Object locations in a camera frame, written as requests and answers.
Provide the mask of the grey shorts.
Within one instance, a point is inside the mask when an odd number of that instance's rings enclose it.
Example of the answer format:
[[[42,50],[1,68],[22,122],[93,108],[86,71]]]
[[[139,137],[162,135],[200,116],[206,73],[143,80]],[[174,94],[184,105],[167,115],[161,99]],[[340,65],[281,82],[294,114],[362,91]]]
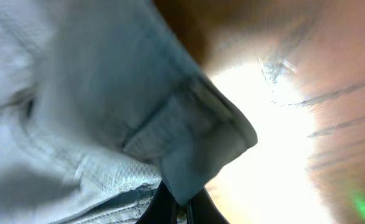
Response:
[[[256,144],[152,1],[0,1],[0,223],[187,223]]]

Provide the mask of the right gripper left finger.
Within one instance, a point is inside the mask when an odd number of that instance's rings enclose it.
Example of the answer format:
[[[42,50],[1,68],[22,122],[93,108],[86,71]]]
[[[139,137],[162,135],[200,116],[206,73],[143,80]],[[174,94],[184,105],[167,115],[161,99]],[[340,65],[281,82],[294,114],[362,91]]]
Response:
[[[177,203],[164,182],[136,224],[177,224]]]

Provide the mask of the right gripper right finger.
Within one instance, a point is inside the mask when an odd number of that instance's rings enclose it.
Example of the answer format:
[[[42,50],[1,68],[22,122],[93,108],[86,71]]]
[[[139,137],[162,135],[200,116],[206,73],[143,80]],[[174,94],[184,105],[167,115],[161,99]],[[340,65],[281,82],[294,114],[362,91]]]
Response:
[[[202,188],[187,205],[188,224],[229,224],[220,213],[205,188]]]

